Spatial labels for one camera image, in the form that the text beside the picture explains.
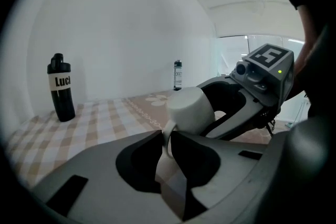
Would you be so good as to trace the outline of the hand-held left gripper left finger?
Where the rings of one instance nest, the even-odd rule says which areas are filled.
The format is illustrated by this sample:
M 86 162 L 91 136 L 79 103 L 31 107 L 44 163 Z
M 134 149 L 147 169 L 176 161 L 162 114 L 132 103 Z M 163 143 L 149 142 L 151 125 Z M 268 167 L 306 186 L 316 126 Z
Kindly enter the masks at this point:
M 33 194 L 65 224 L 180 224 L 155 172 L 161 131 L 92 146 L 66 161 Z

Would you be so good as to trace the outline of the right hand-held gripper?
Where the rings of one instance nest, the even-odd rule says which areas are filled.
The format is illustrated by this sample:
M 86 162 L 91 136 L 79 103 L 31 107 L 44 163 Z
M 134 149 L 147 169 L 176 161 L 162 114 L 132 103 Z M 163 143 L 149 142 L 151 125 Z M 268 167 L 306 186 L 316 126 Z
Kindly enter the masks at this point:
M 200 88 L 210 103 L 232 102 L 224 116 L 211 123 L 202 137 L 230 141 L 262 129 L 276 116 L 293 85 L 293 51 L 264 44 L 236 63 L 230 77 L 214 77 Z M 250 95 L 243 95 L 245 88 Z

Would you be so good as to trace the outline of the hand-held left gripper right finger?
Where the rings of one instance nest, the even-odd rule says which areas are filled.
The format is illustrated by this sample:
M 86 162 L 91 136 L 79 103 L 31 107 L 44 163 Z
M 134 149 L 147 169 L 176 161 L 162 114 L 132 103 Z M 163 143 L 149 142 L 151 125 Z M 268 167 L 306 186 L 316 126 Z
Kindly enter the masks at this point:
M 209 210 L 232 192 L 262 157 L 265 144 L 172 132 L 172 155 L 186 178 L 183 220 Z

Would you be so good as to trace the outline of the white mug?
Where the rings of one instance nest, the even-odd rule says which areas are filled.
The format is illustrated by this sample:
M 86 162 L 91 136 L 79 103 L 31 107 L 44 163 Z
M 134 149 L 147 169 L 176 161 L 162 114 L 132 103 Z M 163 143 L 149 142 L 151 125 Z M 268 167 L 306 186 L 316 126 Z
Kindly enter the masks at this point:
M 169 140 L 174 130 L 200 136 L 206 128 L 215 122 L 215 113 L 205 93 L 199 87 L 188 87 L 174 92 L 166 102 L 168 122 L 163 134 L 163 148 L 169 152 Z

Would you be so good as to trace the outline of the person's right forearm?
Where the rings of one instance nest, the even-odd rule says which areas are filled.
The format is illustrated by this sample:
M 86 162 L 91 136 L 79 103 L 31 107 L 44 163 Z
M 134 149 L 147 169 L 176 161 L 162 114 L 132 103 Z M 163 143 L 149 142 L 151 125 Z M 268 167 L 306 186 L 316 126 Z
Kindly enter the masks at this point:
M 316 21 L 313 12 L 307 5 L 300 5 L 297 7 L 297 11 L 299 12 L 301 22 L 303 25 L 304 31 L 304 44 L 302 49 L 299 53 L 297 60 L 295 61 L 294 65 L 294 80 L 293 86 L 288 95 L 288 100 L 300 94 L 303 89 L 300 85 L 298 75 L 306 66 L 307 61 L 315 47 L 315 43 L 317 42 L 320 34 L 321 34 L 321 27 L 319 23 Z

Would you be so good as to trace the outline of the checked beige flower tablecloth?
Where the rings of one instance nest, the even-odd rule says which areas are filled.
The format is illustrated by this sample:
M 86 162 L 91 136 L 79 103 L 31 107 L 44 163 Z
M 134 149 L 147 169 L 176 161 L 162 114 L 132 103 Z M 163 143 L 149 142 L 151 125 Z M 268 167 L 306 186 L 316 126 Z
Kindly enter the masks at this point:
M 172 93 L 86 102 L 76 106 L 76 116 L 68 122 L 60 122 L 55 111 L 35 116 L 7 140 L 14 171 L 26 188 L 33 188 L 91 146 L 160 130 L 167 123 L 165 105 Z

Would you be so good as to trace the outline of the clear bottle with dark lid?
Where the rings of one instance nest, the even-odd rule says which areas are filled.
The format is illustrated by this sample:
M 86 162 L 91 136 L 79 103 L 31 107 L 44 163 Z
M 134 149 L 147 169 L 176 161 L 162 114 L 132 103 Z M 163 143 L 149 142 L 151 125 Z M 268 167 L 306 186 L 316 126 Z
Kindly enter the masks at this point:
M 174 62 L 174 85 L 173 90 L 178 91 L 182 88 L 182 62 L 176 60 Z

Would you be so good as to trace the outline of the black bottle with white band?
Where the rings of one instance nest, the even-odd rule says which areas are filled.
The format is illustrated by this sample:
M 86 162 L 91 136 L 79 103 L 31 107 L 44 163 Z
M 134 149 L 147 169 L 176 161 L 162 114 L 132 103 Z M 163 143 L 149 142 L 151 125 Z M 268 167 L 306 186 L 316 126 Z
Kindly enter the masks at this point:
M 75 108 L 71 95 L 71 65 L 64 62 L 63 54 L 56 53 L 47 66 L 49 88 L 56 114 L 60 122 L 75 117 Z

